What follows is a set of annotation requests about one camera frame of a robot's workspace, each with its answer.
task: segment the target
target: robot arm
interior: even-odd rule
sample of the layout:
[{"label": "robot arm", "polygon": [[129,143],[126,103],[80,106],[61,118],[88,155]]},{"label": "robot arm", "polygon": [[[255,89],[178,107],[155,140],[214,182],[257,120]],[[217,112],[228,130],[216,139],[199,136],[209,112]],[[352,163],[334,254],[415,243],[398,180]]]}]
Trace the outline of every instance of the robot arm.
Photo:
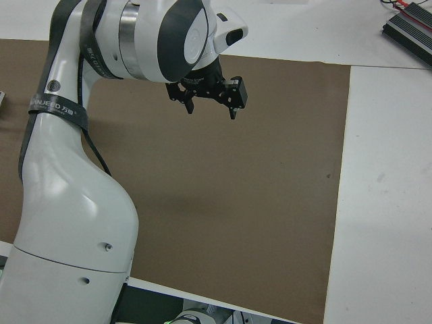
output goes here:
[{"label": "robot arm", "polygon": [[[242,20],[209,0],[59,2],[20,154],[24,200],[0,277],[2,323],[115,322],[138,218],[82,148],[91,88],[100,78],[164,82],[189,112],[193,96],[209,97],[234,117],[246,92],[240,77],[223,78],[218,54],[246,34]],[[185,90],[174,90],[179,84]]]}]

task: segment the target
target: white tabletop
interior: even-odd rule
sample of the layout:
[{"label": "white tabletop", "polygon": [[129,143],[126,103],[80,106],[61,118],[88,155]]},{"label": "white tabletop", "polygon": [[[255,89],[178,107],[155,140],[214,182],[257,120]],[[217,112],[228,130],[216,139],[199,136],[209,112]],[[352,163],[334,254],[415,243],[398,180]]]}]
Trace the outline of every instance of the white tabletop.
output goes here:
[{"label": "white tabletop", "polygon": [[[56,3],[0,2],[0,38],[47,40]],[[228,54],[356,65],[325,323],[432,323],[432,72],[381,35],[397,12],[379,0],[219,4],[250,28]]]}]

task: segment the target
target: brown board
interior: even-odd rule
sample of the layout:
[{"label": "brown board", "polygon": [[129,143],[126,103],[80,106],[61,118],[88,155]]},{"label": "brown board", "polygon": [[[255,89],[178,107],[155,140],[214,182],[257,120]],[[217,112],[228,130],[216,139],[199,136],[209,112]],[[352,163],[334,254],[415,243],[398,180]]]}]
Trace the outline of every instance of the brown board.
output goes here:
[{"label": "brown board", "polygon": [[[13,242],[18,153],[47,42],[0,40],[0,240]],[[90,134],[140,218],[132,276],[308,324],[323,322],[350,68],[222,56],[235,121],[163,84],[103,80]]]}]

